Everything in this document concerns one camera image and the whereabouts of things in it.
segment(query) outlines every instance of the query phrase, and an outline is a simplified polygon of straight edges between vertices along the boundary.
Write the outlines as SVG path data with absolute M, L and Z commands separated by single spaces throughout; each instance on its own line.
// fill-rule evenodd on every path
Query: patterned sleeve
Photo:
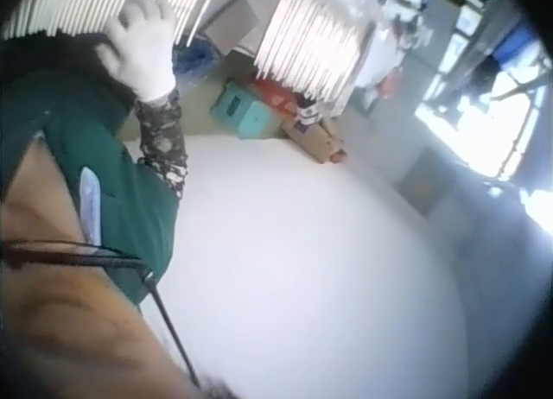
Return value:
M 182 199 L 188 156 L 181 127 L 179 92 L 175 89 L 156 103 L 137 103 L 136 114 L 140 122 L 140 150 L 144 154 L 138 164 L 152 168 Z

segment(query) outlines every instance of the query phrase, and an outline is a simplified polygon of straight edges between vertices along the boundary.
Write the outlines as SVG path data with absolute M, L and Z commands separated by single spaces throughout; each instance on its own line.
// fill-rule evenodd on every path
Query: wall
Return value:
M 202 373 L 247 399 L 465 397 L 452 270 L 374 172 L 278 140 L 189 137 L 188 150 L 161 292 Z
M 458 8 L 443 0 L 431 0 L 425 23 L 434 30 L 431 43 L 406 54 L 402 82 L 393 97 L 379 101 L 367 120 L 352 108 L 340 119 L 340 132 L 348 150 L 371 165 L 390 184 L 404 178 L 425 148 L 451 154 L 436 136 L 415 117 L 448 47 Z M 474 228 L 465 208 L 453 194 L 443 199 L 428 221 L 442 239 L 456 248 Z
M 397 96 L 380 102 L 369 120 L 346 109 L 340 128 L 359 173 L 374 168 L 394 185 L 425 147 L 451 155 L 413 114 L 442 58 L 455 15 L 445 2 L 432 0 L 427 20 L 436 29 L 434 39 L 406 56 Z M 547 172 L 546 161 L 540 157 L 534 166 L 541 164 Z M 550 297 L 553 250 L 551 237 L 515 199 L 493 199 L 476 175 L 462 168 L 457 173 L 455 187 L 426 219 L 416 220 L 409 207 L 399 204 L 397 213 L 404 223 L 434 234 L 436 247 L 455 253 L 443 259 L 451 260 L 466 315 L 469 390 L 471 397 L 480 397 L 508 365 Z
M 489 388 L 551 297 L 552 238 L 515 197 L 482 194 L 478 227 L 454 265 L 467 318 L 470 391 Z

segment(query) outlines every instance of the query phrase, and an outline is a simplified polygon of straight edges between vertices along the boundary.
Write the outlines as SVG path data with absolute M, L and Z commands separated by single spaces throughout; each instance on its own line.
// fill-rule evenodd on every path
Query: gloved hand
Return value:
M 144 103 L 170 94 L 173 73 L 175 13 L 167 0 L 139 0 L 123 8 L 105 25 L 113 47 L 100 44 L 96 52 L 107 72 L 129 87 Z

